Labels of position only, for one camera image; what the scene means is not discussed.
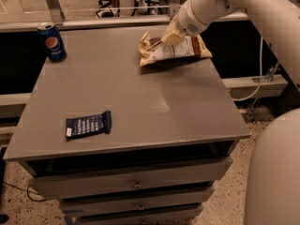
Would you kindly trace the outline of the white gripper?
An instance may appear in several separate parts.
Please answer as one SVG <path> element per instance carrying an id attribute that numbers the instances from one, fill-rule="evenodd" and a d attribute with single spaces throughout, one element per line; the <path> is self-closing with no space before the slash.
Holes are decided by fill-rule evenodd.
<path id="1" fill-rule="evenodd" d="M 200 22 L 192 9 L 194 0 L 187 0 L 180 8 L 177 19 L 174 18 L 161 36 L 161 41 L 167 45 L 176 45 L 184 40 L 185 35 L 196 37 L 207 25 Z"/>

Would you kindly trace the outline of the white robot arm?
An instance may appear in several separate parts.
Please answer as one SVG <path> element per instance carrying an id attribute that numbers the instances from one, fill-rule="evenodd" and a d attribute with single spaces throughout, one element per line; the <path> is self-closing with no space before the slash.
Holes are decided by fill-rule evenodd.
<path id="1" fill-rule="evenodd" d="M 168 45 L 197 36 L 243 9 L 294 83 L 300 82 L 300 9 L 289 0 L 187 0 L 162 35 Z M 247 176 L 244 225 L 300 225 L 300 109 L 258 136 Z"/>

